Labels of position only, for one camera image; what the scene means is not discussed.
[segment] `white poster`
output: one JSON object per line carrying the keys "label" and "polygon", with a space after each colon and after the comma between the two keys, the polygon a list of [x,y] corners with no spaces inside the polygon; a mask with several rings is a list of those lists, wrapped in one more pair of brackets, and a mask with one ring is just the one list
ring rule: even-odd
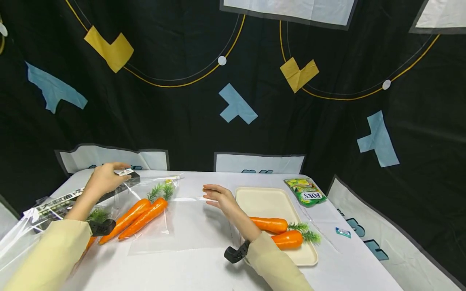
{"label": "white poster", "polygon": [[161,149],[131,151],[98,145],[80,145],[70,152],[57,151],[57,158],[63,169],[70,174],[94,168],[106,162],[125,162],[136,170],[169,169],[168,151]]}
{"label": "white poster", "polygon": [[18,219],[0,202],[0,239],[2,239],[18,222]]}
{"label": "white poster", "polygon": [[466,33],[465,0],[425,0],[414,21],[414,33]]}
{"label": "white poster", "polygon": [[300,23],[346,27],[356,0],[220,0],[220,9]]}
{"label": "white poster", "polygon": [[215,153],[215,172],[299,174],[305,155],[261,156],[242,153]]}
{"label": "white poster", "polygon": [[367,206],[338,178],[334,179],[327,197],[404,290],[460,290],[432,258],[419,250],[415,241]]}

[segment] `clear plastic bag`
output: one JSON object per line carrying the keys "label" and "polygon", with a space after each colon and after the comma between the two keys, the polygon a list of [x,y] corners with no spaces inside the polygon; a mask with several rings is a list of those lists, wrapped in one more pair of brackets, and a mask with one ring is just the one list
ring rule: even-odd
{"label": "clear plastic bag", "polygon": [[173,232],[169,204],[176,196],[180,176],[145,177],[138,185],[128,188],[117,195],[118,218],[140,211],[137,218],[120,232],[112,242],[135,240],[140,237],[159,237]]}
{"label": "clear plastic bag", "polygon": [[[133,170],[118,173],[121,176],[127,174],[131,174],[134,178],[126,181],[119,189],[104,195],[91,213],[98,214],[100,218],[115,219],[118,216],[121,202],[119,195],[115,193],[125,188],[130,189],[130,185],[139,183],[139,175]],[[23,213],[19,222],[2,238],[0,241],[0,290],[39,242],[47,227],[53,221],[62,220],[65,217],[83,190],[84,188],[80,188],[59,198],[40,199],[36,206]]]}
{"label": "clear plastic bag", "polygon": [[129,256],[167,251],[236,246],[239,234],[223,213],[202,197],[176,197],[166,212],[173,227],[169,236],[141,236],[132,242]]}

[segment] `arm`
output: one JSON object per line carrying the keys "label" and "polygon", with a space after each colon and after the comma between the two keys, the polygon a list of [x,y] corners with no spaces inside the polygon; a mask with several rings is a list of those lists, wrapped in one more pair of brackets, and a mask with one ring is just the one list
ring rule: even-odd
{"label": "arm", "polygon": [[90,239],[89,224],[77,220],[52,222],[5,291],[55,291],[65,282]]}
{"label": "arm", "polygon": [[265,232],[249,245],[246,259],[273,291],[314,290],[288,255]]}
{"label": "arm", "polygon": [[252,222],[236,203],[230,190],[219,185],[204,185],[207,204],[222,210],[242,236],[251,242],[246,259],[273,291],[313,291],[293,261],[274,241]]}
{"label": "arm", "polygon": [[96,167],[84,192],[65,219],[49,225],[4,290],[59,290],[80,259],[92,235],[89,224],[85,221],[92,207],[100,197],[131,177],[117,176],[114,169],[129,167],[123,163],[109,163]]}

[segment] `finger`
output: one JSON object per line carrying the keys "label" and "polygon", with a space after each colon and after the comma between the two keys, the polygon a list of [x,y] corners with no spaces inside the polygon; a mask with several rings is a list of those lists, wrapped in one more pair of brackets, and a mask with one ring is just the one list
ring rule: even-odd
{"label": "finger", "polygon": [[220,193],[220,192],[217,192],[217,191],[215,191],[215,190],[212,190],[212,189],[206,189],[206,188],[202,189],[202,191],[203,191],[203,192],[205,192],[205,193],[212,193],[212,192],[215,192],[215,193]]}
{"label": "finger", "polygon": [[205,198],[205,199],[216,200],[215,198],[213,198],[210,195],[203,195],[202,197]]}
{"label": "finger", "polygon": [[222,195],[222,194],[220,194],[218,192],[215,192],[215,191],[207,191],[206,193],[207,193],[207,196],[210,197],[210,199],[217,200],[217,201],[219,200],[220,195]]}
{"label": "finger", "polygon": [[227,188],[224,188],[224,187],[222,187],[220,185],[207,184],[207,185],[204,185],[204,188],[210,189],[210,190],[215,190],[215,191],[217,191],[219,193],[222,193],[222,194],[225,194],[228,191]]}
{"label": "finger", "polygon": [[111,162],[110,164],[113,166],[114,170],[123,170],[123,169],[131,168],[130,165],[123,163],[123,162]]}
{"label": "finger", "polygon": [[214,207],[217,207],[218,209],[220,209],[220,204],[218,202],[214,202],[214,201],[206,201],[207,204],[209,205],[212,205]]}
{"label": "finger", "polygon": [[131,175],[118,176],[118,179],[120,180],[120,183],[128,181],[131,178],[132,178]]}

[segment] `foxs candy bag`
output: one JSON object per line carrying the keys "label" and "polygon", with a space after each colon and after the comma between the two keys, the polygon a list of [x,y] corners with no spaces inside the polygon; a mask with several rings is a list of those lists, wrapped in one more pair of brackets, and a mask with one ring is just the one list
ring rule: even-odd
{"label": "foxs candy bag", "polygon": [[295,193],[299,203],[303,206],[311,207],[327,199],[311,179],[298,178],[286,179],[284,181]]}

